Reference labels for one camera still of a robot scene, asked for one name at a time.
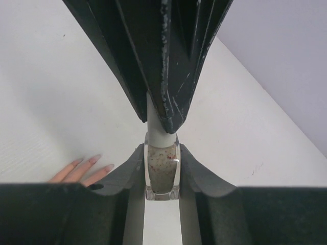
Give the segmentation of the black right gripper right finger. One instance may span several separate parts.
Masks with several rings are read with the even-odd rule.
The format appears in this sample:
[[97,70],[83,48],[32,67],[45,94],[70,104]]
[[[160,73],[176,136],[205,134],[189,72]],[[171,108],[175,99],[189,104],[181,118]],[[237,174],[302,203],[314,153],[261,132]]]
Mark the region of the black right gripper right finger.
[[326,244],[326,188],[237,187],[181,146],[183,244]]

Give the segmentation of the clear glitter nail polish bottle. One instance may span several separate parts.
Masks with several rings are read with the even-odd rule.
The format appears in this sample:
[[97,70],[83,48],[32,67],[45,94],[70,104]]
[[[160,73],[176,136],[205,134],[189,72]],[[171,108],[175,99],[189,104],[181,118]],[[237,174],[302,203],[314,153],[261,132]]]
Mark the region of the clear glitter nail polish bottle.
[[172,146],[156,148],[144,142],[145,190],[148,201],[179,199],[181,150],[178,138]]

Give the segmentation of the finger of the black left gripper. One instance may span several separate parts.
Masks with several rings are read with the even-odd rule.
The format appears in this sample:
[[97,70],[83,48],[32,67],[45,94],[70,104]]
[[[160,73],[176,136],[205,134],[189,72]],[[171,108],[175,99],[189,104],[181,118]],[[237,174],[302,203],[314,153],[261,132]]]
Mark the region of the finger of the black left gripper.
[[109,66],[139,119],[146,122],[149,93],[160,119],[164,107],[161,1],[65,1]]
[[159,78],[148,85],[159,122],[174,134],[188,115],[208,50],[231,1],[162,1]]

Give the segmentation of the mannequin hand with long nails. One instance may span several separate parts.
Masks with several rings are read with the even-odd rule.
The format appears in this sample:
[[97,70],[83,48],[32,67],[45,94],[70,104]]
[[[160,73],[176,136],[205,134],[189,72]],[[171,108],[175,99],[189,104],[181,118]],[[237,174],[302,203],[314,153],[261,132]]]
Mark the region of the mannequin hand with long nails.
[[96,155],[85,162],[83,158],[74,160],[49,179],[48,183],[80,183],[85,187],[91,186],[102,180],[114,169],[114,164],[109,164],[82,180],[100,158],[101,155]]

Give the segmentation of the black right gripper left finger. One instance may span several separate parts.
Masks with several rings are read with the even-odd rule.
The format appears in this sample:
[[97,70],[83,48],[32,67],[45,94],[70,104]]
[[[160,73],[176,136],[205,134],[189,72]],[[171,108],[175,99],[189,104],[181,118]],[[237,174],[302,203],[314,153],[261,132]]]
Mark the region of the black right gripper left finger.
[[2,184],[1,244],[142,244],[144,147],[97,183]]

